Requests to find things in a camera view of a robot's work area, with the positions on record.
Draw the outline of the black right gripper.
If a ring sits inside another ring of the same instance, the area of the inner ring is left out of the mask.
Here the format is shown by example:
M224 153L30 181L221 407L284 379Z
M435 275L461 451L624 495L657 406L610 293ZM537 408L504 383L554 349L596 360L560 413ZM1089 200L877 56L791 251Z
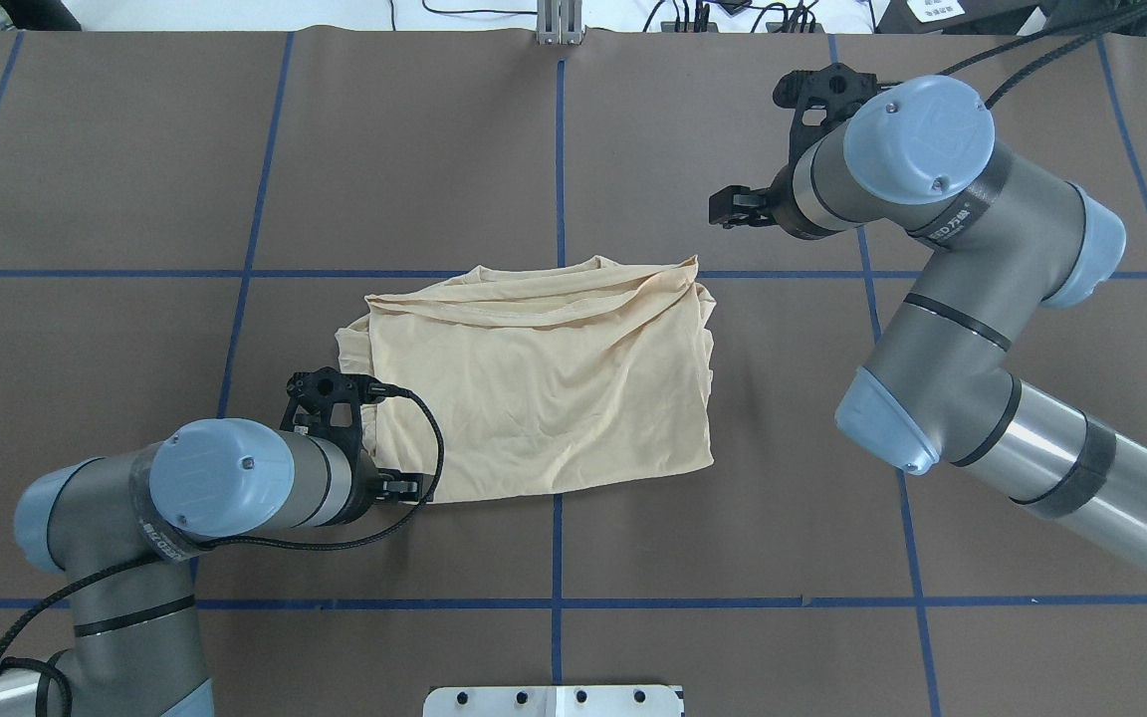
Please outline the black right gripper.
M794 239L813 240L813 224L802 215L794 196L796 167L796 164L788 164L780 169L764 189L732 184L715 190L709 196L709 223L725 229L778 227Z

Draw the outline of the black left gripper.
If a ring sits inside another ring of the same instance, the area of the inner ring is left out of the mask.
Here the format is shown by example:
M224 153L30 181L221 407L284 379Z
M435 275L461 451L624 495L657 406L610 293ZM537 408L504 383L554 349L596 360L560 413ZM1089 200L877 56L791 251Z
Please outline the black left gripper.
M348 454L348 463L351 478L345 519L360 519L376 504L418 502L434 490L434 475L379 467L364 450Z

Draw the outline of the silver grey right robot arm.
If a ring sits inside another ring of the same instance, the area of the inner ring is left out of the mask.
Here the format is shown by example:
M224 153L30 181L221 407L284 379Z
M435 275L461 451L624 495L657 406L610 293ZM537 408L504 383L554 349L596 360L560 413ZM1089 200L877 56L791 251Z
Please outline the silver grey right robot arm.
M725 228L801 240L888 221L930 258L834 413L848 439L907 475L965 469L1028 513L1147 572L1147 449L1005 369L1038 309L1086 301L1128 229L1082 186L997 140L978 91L898 85L834 63L773 91L791 110L771 185L709 198Z

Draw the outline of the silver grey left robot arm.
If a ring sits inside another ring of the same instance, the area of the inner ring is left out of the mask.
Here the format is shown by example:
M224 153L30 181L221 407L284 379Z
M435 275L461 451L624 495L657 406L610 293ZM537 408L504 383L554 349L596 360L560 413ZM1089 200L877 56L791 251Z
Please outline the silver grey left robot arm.
M267 532L345 525L372 473L321 437L226 418L37 478L15 508L15 541L68 582L1 636L1 711L211 716L192 559L292 550Z

